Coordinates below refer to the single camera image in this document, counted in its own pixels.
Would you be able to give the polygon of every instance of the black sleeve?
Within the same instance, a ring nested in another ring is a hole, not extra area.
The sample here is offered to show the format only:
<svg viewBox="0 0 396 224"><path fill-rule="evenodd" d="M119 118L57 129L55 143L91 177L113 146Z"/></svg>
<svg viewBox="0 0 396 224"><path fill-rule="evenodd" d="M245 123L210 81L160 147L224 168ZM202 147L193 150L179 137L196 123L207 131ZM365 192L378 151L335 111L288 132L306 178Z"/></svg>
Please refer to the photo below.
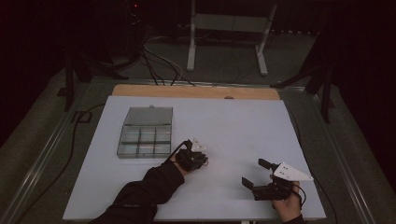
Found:
<svg viewBox="0 0 396 224"><path fill-rule="evenodd" d="M300 215L299 217L295 217L294 219L284 222L283 224L305 224L303 220L303 215Z"/></svg>
<svg viewBox="0 0 396 224"><path fill-rule="evenodd" d="M183 183L183 175L172 162L151 168L143 180L125 185L114 203L90 223L152 223L157 204L168 202Z"/></svg>

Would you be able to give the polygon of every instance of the dark background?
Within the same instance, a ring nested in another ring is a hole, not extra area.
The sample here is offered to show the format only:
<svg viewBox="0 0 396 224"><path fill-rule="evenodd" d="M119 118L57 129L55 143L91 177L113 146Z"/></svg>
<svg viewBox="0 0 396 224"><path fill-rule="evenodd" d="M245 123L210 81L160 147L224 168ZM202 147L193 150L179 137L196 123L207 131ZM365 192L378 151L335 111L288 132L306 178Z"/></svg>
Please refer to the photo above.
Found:
<svg viewBox="0 0 396 224"><path fill-rule="evenodd" d="M177 24L189 22L186 12L190 12L190 6L186 2L145 1L145 10L139 13L145 22L165 34L177 35ZM113 3L124 6L121 1ZM3 145L49 79L64 67L60 36L72 40L93 58L106 61L111 59L109 52L117 52L108 35L120 29L105 28L114 27L114 22L122 28L123 21L120 16L112 17L112 13L120 14L119 6L111 9L106 1L22 0L0 4ZM98 10L106 12L105 5L107 14L98 16ZM307 61L315 63L318 54L327 56L333 65L333 83L340 88L389 183L396 189L392 172L396 158L396 6L391 1L319 0L283 1L280 6L273 23L276 33L292 30L318 35ZM219 9L207 2L200 7ZM235 11L233 5L223 9Z"/></svg>

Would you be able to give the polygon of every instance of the black device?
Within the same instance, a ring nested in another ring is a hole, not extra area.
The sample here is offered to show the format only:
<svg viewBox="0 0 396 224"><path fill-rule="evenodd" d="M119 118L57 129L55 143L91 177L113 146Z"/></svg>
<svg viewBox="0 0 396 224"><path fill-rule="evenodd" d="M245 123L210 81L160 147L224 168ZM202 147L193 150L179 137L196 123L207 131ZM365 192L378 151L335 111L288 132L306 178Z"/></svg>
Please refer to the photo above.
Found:
<svg viewBox="0 0 396 224"><path fill-rule="evenodd" d="M187 172L197 170L201 168L202 165L208 163L208 157L204 153L192 150L192 141L190 141L190 139L182 142L168 157L167 161L169 161L175 153L176 162Z"/></svg>
<svg viewBox="0 0 396 224"><path fill-rule="evenodd" d="M300 195L293 190L294 185L291 181L274 176L274 171L277 169L279 164L274 164L266 160L259 159L259 165L267 170L272 170L273 182L268 184L268 186L255 187L252 182L242 177L242 185L251 190L255 201L285 200L288 199L292 193L295 193L300 197Z"/></svg>

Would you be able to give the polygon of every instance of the gray carpet floor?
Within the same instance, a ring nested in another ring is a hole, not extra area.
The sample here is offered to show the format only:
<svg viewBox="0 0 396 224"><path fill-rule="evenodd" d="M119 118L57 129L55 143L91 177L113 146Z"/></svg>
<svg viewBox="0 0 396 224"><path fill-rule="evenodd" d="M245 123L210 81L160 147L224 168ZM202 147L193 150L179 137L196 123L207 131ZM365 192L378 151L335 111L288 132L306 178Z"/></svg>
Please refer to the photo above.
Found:
<svg viewBox="0 0 396 224"><path fill-rule="evenodd" d="M193 72L186 71L188 38L153 38L146 47L178 64L183 70L182 76L196 85L267 88L270 84L298 73L315 38L307 35L270 34L264 52L269 70L267 77L259 74L253 49L255 40L253 36L232 44L216 41L200 43ZM102 107L92 111L89 122L77 126L70 163L55 184L38 201L35 199L67 163L75 128L75 123L72 122L73 113L105 103L107 96L119 83L153 84L145 64L141 59L120 71L121 75L129 78L126 81L97 74L91 83L80 83L77 87L79 97L70 113L64 112L65 99L57 96L58 90L64 87L64 71L53 77L0 150L0 214L4 215L7 211L7 206L12 202L18 187L42 149L53 144L54 151L44 172L37 179L26 206L34 204L24 210L26 213L20 223L67 223L62 220L64 209L101 116ZM160 77L168 80L166 83L175 76L172 69L161 64L152 63L152 67ZM302 92L306 81L303 79L292 87L279 90L279 95L290 110L290 119L301 140L307 163L318 180L316 183L319 197L327 215L325 219L310 223L335 223L336 219L338 223L396 223L395 194L339 91L332 87L331 123L326 124L318 114L318 97ZM183 79L177 84L188 85ZM59 137L55 141L49 141L58 130L60 120L67 122Z"/></svg>

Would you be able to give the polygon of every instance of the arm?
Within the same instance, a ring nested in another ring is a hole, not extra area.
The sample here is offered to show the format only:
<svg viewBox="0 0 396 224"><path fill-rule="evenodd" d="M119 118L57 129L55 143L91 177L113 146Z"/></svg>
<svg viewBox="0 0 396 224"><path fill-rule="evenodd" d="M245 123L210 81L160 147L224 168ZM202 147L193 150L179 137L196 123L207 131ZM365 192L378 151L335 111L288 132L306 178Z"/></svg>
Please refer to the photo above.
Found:
<svg viewBox="0 0 396 224"><path fill-rule="evenodd" d="M293 182L293 190L298 193L300 186L299 182ZM301 214L300 198L292 193L288 199L283 201L272 201L273 207L279 214L282 223L284 224L302 224L304 223Z"/></svg>
<svg viewBox="0 0 396 224"><path fill-rule="evenodd" d="M151 223L157 213L157 204L168 202L184 183L183 175L187 173L175 162L149 169L143 180L125 185L114 203L90 223Z"/></svg>

